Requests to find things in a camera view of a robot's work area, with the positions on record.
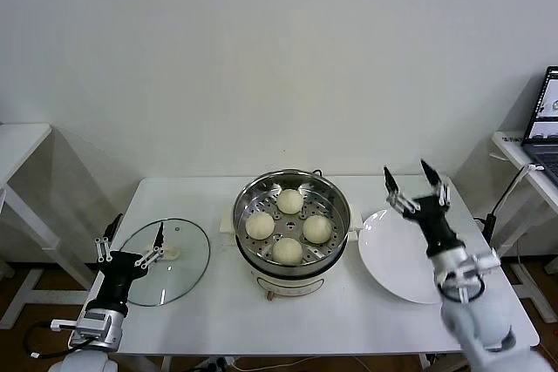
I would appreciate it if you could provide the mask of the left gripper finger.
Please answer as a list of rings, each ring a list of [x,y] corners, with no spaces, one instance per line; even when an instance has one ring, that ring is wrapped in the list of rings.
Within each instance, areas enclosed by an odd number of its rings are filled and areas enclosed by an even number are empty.
[[[164,255],[164,223],[159,224],[152,247],[138,260],[134,262],[135,267],[148,267]]]
[[[116,218],[105,228],[104,233],[100,237],[96,237],[94,240],[96,251],[97,251],[97,262],[111,262],[111,244],[114,235],[116,234],[119,223],[123,217],[122,213],[119,213]]]

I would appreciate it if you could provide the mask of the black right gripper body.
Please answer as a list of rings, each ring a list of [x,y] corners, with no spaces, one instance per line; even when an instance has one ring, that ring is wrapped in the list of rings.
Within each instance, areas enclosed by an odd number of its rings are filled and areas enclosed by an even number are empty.
[[[462,241],[447,223],[448,205],[441,206],[439,198],[434,195],[416,198],[415,201],[420,209],[413,212],[405,209],[403,217],[419,225],[427,243],[427,257],[462,247]]]

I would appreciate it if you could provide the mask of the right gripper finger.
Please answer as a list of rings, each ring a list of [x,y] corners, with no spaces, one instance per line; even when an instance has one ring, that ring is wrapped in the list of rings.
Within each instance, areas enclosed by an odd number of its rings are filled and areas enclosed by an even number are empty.
[[[419,204],[407,199],[399,190],[398,184],[387,166],[384,167],[384,184],[388,193],[386,201],[398,213],[406,216],[419,211]]]
[[[433,194],[438,197],[440,206],[450,206],[450,190],[447,183],[440,178],[438,172],[425,160],[420,160],[423,172],[432,187]]]

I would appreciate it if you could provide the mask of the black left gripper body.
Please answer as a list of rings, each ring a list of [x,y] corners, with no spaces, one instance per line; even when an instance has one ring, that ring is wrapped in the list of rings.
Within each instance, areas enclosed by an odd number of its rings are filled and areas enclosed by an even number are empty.
[[[146,269],[136,266],[140,254],[111,251],[112,260],[99,265],[104,275],[95,299],[89,302],[89,309],[102,308],[128,313],[128,295],[134,281],[146,276]]]

